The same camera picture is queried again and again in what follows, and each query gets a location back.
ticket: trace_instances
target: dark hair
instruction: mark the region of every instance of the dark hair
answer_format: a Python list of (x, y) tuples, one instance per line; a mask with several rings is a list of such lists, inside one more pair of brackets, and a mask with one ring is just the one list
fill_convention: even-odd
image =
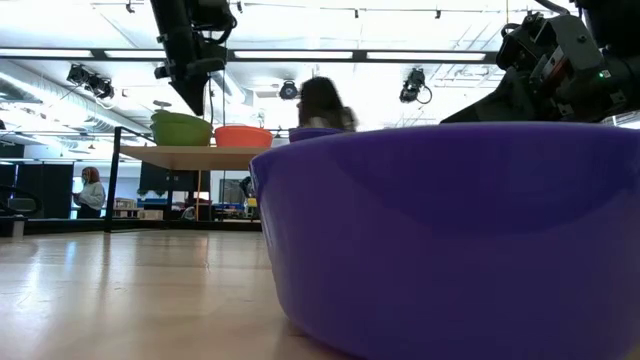
[(100, 182), (100, 172), (93, 166), (82, 169), (82, 173), (87, 172), (87, 183), (93, 184)]
[(305, 126), (314, 117), (329, 121), (331, 127), (343, 128), (340, 114), (344, 110), (338, 91), (333, 82), (326, 77), (314, 77), (302, 84), (300, 91), (300, 126)]

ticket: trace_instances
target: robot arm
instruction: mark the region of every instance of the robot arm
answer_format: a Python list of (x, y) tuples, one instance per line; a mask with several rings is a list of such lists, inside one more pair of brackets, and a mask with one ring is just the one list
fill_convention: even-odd
[[(236, 26), (226, 0), (151, 0), (167, 56), (156, 78), (168, 77), (196, 115), (204, 112), (203, 89), (209, 74), (225, 68), (223, 44)], [(203, 31), (222, 32), (218, 39), (205, 38)]]
[[(504, 79), (489, 96), (443, 123), (599, 122), (640, 109), (640, 44), (625, 40), (640, 33), (633, 23), (620, 24), (612, 15), (639, 19), (640, 3), (575, 1), (584, 7), (593, 33), (571, 15), (544, 19), (536, 14), (522, 25), (507, 25), (497, 57)], [(603, 44), (608, 45), (601, 51)]]

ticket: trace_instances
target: purple bowl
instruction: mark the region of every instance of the purple bowl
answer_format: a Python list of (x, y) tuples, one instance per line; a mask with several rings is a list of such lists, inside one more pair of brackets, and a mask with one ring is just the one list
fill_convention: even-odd
[(640, 132), (335, 136), (251, 163), (282, 308), (367, 359), (623, 359), (640, 340)]
[(289, 141), (296, 142), (301, 140), (313, 139), (320, 136), (341, 134), (344, 131), (331, 128), (297, 128), (289, 130)]

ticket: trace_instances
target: spotlight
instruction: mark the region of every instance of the spotlight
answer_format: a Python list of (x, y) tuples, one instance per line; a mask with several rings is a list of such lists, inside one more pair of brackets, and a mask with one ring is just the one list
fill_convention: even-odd
[(89, 81), (89, 76), (91, 76), (91, 73), (81, 65), (71, 65), (71, 70), (69, 70), (69, 75), (67, 75), (67, 81), (76, 86), (82, 86)]
[(95, 74), (89, 77), (85, 90), (93, 92), (93, 95), (100, 99), (113, 98), (114, 95), (111, 80), (101, 79)]
[[(407, 77), (407, 80), (402, 86), (402, 91), (400, 92), (400, 101), (404, 104), (412, 103), (414, 101), (418, 101), (421, 104), (430, 103), (431, 99), (433, 98), (433, 93), (431, 92), (431, 89), (429, 89), (429, 87), (425, 84), (425, 82), (426, 77), (424, 76), (424, 71), (422, 69), (414, 68), (413, 70), (411, 70), (411, 73), (409, 73), (409, 77)], [(429, 101), (422, 102), (418, 100), (418, 95), (420, 95), (422, 89), (426, 89), (429, 94), (431, 94)]]
[(81, 65), (71, 65), (67, 81), (76, 86), (83, 86), (85, 90), (90, 91), (100, 99), (113, 98), (114, 96), (110, 79), (102, 79)]
[(291, 80), (285, 81), (284, 85), (282, 85), (282, 88), (280, 89), (280, 98), (282, 100), (293, 100), (297, 96), (298, 88), (296, 87), (296, 83)]

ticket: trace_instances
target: orange bowl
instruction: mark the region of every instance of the orange bowl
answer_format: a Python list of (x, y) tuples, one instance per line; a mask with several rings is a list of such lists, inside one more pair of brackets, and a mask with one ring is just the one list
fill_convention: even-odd
[(219, 147), (271, 147), (273, 141), (271, 132), (251, 126), (223, 126), (214, 136)]

